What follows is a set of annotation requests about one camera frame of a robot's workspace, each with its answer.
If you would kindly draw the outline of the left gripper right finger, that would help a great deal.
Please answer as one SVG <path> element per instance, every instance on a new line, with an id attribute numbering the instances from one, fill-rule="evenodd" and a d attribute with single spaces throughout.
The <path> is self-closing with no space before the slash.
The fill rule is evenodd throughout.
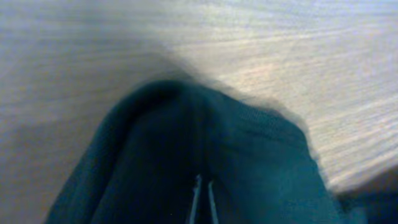
<path id="1" fill-rule="evenodd" d="M 210 204 L 210 213 L 211 213 L 212 224 L 219 224 L 216 203 L 215 203 L 215 196 L 214 196 L 214 192 L 213 192 L 213 181 L 210 181 L 208 184 L 208 198 L 209 198 L 209 204 Z"/>

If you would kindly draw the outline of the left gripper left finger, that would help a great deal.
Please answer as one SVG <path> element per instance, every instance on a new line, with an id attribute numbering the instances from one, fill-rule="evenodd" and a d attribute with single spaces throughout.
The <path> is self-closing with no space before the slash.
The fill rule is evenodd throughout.
<path id="1" fill-rule="evenodd" d="M 196 224 L 198 219 L 198 211 L 200 209 L 201 199 L 201 188 L 202 188 L 202 177 L 198 174 L 195 177 L 195 186 L 193 188 L 193 198 L 188 210 L 186 224 Z"/>

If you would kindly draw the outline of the black t-shirt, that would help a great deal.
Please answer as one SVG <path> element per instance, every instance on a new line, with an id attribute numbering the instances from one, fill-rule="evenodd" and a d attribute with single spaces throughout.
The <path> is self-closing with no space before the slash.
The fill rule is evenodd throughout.
<path id="1" fill-rule="evenodd" d="M 194 83 L 152 82 L 105 117 L 47 223 L 396 223 L 396 175 L 334 196 L 302 130 L 278 112 Z"/>

